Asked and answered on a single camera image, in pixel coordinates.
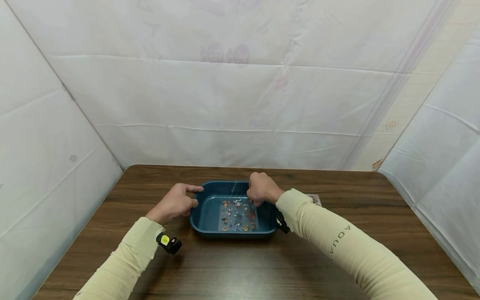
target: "blue plastic tray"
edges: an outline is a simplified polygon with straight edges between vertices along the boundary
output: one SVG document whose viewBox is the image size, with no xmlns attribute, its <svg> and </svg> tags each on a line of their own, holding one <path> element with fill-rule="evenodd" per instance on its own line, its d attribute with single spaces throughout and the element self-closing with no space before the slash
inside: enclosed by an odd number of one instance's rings
<svg viewBox="0 0 480 300">
<path fill-rule="evenodd" d="M 266 239 L 277 229 L 277 208 L 264 202 L 255 208 L 249 202 L 248 181 L 209 181 L 198 193 L 198 207 L 190 223 L 205 238 Z"/>
</svg>

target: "yellow label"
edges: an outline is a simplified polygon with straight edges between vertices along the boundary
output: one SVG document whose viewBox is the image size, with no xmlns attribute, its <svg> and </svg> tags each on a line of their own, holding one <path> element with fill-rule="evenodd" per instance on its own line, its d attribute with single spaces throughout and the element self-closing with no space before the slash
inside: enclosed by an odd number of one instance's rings
<svg viewBox="0 0 480 300">
<path fill-rule="evenodd" d="M 160 243 L 164 246 L 167 246 L 169 241 L 170 241 L 170 238 L 168 236 L 164 235 L 162 237 L 162 239 L 160 240 Z"/>
</svg>

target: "hand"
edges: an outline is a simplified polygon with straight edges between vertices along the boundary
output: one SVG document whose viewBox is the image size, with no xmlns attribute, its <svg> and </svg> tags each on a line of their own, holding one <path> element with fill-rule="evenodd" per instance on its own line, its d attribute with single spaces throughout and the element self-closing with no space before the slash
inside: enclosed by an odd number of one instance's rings
<svg viewBox="0 0 480 300">
<path fill-rule="evenodd" d="M 201 186 L 177 183 L 170 189 L 165 197 L 148 212 L 146 217 L 158 224 L 165 225 L 177 216 L 189 216 L 190 210 L 198 206 L 198 201 L 197 199 L 187 196 L 187 192 L 202 192 L 203 190 Z"/>
<path fill-rule="evenodd" d="M 279 188 L 267 174 L 254 172 L 250 175 L 250 188 L 247 196 L 253 200 L 256 207 L 259 207 L 264 201 L 275 204 L 283 193 L 285 191 Z"/>
</svg>

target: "left hand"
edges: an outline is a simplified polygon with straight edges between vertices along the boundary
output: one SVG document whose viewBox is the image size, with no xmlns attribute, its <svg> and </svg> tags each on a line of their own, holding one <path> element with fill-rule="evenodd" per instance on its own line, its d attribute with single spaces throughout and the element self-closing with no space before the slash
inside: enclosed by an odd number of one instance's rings
<svg viewBox="0 0 480 300">
<path fill-rule="evenodd" d="M 177 216 L 189 216 L 190 210 L 198 206 L 197 199 L 187 196 L 187 192 L 202 192 L 204 190 L 201 186 L 189 185 L 185 183 L 175 184 L 170 191 L 163 197 L 163 199 L 152 208 L 147 218 L 165 225 L 171 219 Z"/>
</svg>

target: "black wrist strap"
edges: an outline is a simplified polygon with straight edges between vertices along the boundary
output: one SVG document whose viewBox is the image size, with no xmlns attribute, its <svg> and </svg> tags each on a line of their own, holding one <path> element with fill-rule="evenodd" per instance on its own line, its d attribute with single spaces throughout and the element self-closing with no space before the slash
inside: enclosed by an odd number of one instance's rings
<svg viewBox="0 0 480 300">
<path fill-rule="evenodd" d="M 287 222 L 285 221 L 285 218 L 280 211 L 278 211 L 276 214 L 276 226 L 278 227 L 278 229 L 283 231 L 283 233 L 290 232 L 290 227 L 287 226 Z"/>
<path fill-rule="evenodd" d="M 168 254 L 174 255 L 177 253 L 177 251 L 181 248 L 181 241 L 180 239 L 177 238 L 169 238 L 165 233 L 161 232 L 157 237 L 156 237 L 156 242 L 160 246 L 162 246 L 163 249 Z"/>
</svg>

